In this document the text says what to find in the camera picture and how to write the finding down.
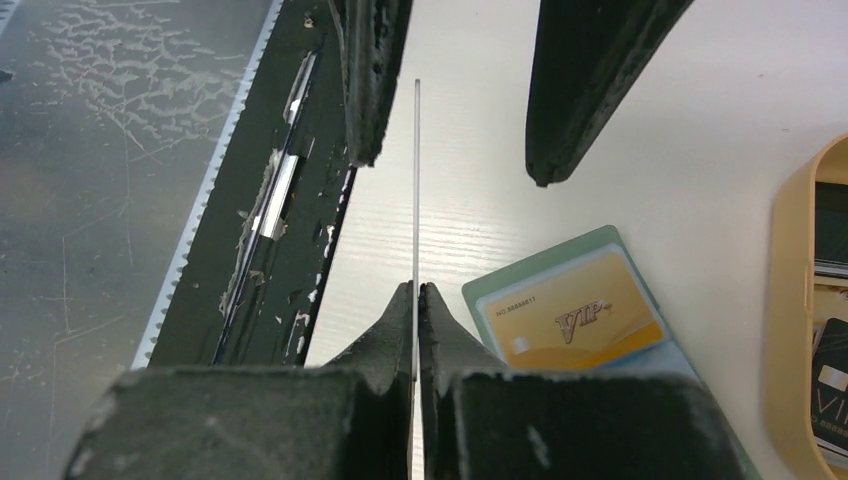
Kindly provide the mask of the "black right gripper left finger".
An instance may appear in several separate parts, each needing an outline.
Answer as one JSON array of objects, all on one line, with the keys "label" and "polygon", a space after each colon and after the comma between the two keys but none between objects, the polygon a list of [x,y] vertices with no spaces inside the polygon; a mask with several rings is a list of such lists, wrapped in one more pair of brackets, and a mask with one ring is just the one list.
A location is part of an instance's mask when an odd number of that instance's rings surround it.
[{"label": "black right gripper left finger", "polygon": [[66,479],[405,479],[414,286],[317,368],[163,367],[95,404]]}]

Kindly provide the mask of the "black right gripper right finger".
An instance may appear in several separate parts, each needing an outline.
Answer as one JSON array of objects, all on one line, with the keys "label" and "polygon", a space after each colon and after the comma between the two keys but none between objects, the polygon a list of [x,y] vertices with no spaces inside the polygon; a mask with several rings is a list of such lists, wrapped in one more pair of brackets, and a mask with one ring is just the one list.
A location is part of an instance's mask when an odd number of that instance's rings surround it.
[{"label": "black right gripper right finger", "polygon": [[741,479],[707,392],[676,374],[506,367],[419,297],[425,472],[430,479]]}]

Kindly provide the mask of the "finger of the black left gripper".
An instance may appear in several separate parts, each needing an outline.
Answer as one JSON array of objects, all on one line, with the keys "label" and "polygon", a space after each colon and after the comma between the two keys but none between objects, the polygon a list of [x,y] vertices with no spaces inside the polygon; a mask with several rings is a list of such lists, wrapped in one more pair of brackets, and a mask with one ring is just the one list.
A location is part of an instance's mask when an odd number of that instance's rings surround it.
[{"label": "finger of the black left gripper", "polygon": [[526,170],[537,186],[573,174],[690,4],[541,2],[525,127]]},{"label": "finger of the black left gripper", "polygon": [[412,0],[330,0],[339,39],[346,157],[371,167],[380,154],[397,89]]}]

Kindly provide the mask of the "white card with stripe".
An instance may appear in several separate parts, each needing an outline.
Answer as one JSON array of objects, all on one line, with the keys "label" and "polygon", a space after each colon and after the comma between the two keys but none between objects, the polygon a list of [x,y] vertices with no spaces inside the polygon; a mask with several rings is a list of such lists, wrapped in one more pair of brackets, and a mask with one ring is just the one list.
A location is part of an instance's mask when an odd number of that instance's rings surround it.
[{"label": "white card with stripe", "polygon": [[420,211],[421,211],[421,79],[414,80],[414,114],[413,114],[413,193],[412,193],[412,282],[413,282],[413,310],[412,310],[412,373],[413,394],[410,441],[411,441],[411,465],[412,479],[417,479],[419,467],[419,454],[417,453],[420,442],[416,439],[417,422],[420,415],[417,413],[416,395],[418,393],[419,367],[419,296],[420,296]]}]

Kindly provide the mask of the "green leather card holder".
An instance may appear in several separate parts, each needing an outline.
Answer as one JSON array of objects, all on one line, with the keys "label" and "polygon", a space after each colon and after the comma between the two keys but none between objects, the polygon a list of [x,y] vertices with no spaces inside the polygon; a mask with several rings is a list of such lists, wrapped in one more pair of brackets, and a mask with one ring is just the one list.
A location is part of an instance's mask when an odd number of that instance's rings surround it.
[{"label": "green leather card holder", "polygon": [[606,225],[466,283],[507,364],[466,425],[482,479],[755,479],[758,471]]}]

